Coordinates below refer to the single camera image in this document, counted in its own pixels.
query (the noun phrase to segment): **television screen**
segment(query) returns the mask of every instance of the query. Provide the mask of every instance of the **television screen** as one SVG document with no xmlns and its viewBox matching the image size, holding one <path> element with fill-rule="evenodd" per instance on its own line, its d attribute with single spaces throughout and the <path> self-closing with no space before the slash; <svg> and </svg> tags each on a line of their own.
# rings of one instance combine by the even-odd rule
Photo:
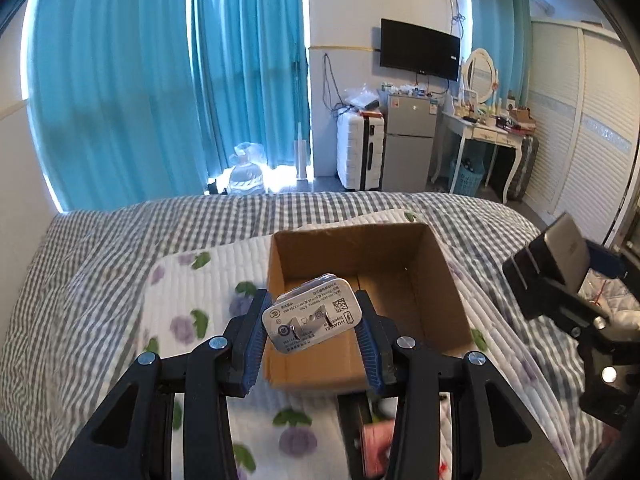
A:
<svg viewBox="0 0 640 480">
<path fill-rule="evenodd" d="M 380 66 L 458 79 L 460 38 L 411 23 L 382 20 Z"/>
</svg>

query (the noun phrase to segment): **gingham bedspread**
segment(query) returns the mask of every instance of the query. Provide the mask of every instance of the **gingham bedspread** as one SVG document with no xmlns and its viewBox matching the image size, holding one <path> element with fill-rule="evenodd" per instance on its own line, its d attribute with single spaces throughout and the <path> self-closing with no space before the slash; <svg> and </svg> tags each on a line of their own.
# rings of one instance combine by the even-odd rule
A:
<svg viewBox="0 0 640 480">
<path fill-rule="evenodd" d="M 530 350 L 566 413 L 583 468 L 602 425 L 581 412 L 575 342 L 526 322 L 502 262 L 538 233 L 496 203 L 448 194 L 184 197 L 52 222 L 28 271 L 0 356 L 0 433 L 35 480 L 49 479 L 133 358 L 142 287 L 162 256 L 390 208 L 419 212 Z"/>
</svg>

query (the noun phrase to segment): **qr code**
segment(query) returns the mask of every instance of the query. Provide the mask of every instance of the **qr code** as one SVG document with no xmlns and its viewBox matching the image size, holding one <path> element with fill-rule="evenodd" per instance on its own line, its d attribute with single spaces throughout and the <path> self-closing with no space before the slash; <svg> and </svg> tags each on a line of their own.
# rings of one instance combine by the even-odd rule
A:
<svg viewBox="0 0 640 480">
<path fill-rule="evenodd" d="M 342 312 L 344 310 L 347 310 L 349 307 L 344 298 L 340 298 L 340 300 L 337 301 L 332 301 L 332 303 L 334 304 L 336 312 Z"/>
</svg>

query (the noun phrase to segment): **blue curtain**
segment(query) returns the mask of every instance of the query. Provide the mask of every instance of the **blue curtain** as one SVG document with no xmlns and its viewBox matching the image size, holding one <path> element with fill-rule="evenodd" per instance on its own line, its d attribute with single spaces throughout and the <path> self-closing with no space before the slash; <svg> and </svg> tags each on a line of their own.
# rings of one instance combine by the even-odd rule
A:
<svg viewBox="0 0 640 480">
<path fill-rule="evenodd" d="M 30 118 L 64 210 L 202 194 L 186 0 L 38 0 Z"/>
<path fill-rule="evenodd" d="M 244 141 L 293 164 L 310 129 L 302 0 L 193 0 L 191 53 L 209 175 Z"/>
<path fill-rule="evenodd" d="M 509 90 L 524 106 L 529 91 L 531 16 L 529 0 L 471 0 L 472 48 L 484 48 L 500 71 L 498 97 Z"/>
</svg>

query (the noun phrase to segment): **white wardrobe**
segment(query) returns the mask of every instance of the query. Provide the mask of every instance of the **white wardrobe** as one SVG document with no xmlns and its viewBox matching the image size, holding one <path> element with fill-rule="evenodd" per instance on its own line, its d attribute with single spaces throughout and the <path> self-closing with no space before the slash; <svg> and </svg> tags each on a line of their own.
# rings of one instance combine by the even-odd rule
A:
<svg viewBox="0 0 640 480">
<path fill-rule="evenodd" d="M 532 36 L 540 148 L 524 200 L 545 221 L 567 211 L 583 236 L 608 242 L 638 179 L 640 77 L 612 32 L 545 19 Z"/>
</svg>

